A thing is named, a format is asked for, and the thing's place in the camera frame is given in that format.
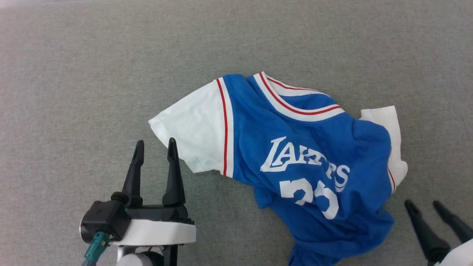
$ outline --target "white sleeve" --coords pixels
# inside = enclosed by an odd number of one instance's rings
[[[169,138],[176,139],[179,157],[192,172],[219,170],[232,177],[233,114],[223,78],[182,98],[149,124],[166,147]]]
[[[401,160],[401,129],[397,121],[396,108],[388,106],[377,109],[364,109],[360,120],[368,120],[382,125],[389,132],[391,138],[391,154],[387,163],[388,174],[394,182],[393,191],[402,182],[407,174],[407,163]]]

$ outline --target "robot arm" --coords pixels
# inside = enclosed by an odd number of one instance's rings
[[[121,192],[108,202],[96,201],[81,221],[80,234],[90,243],[83,265],[94,265],[109,245],[118,246],[117,266],[176,266],[178,245],[195,242],[196,227],[188,217],[175,139],[169,140],[169,174],[162,205],[142,205],[140,168],[144,142],[138,141]],[[161,247],[136,253],[138,247]]]

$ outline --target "green cable connector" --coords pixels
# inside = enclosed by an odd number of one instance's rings
[[[94,266],[96,265],[100,255],[105,251],[105,249],[109,246],[110,237],[108,234],[104,232],[97,232],[95,234],[94,239],[90,243],[89,248],[85,254],[85,261],[82,266]]]

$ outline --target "blue jersey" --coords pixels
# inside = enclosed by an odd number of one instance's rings
[[[149,121],[193,172],[254,187],[295,239],[289,265],[333,265],[365,253],[393,225],[381,209],[407,172],[393,106],[357,120],[334,99],[264,72],[227,75]]]

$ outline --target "gray fabric surface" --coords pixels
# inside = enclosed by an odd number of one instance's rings
[[[470,0],[117,0],[0,9],[0,261],[79,265],[80,219],[119,190],[144,139],[142,195],[159,203],[166,149],[147,120],[227,73],[266,71],[354,116],[395,105],[406,179],[382,246],[341,265],[425,265],[412,199],[453,246],[434,199],[473,225]],[[252,189],[183,164],[197,242],[179,265],[285,265],[293,240]],[[99,265],[114,265],[107,251]]]

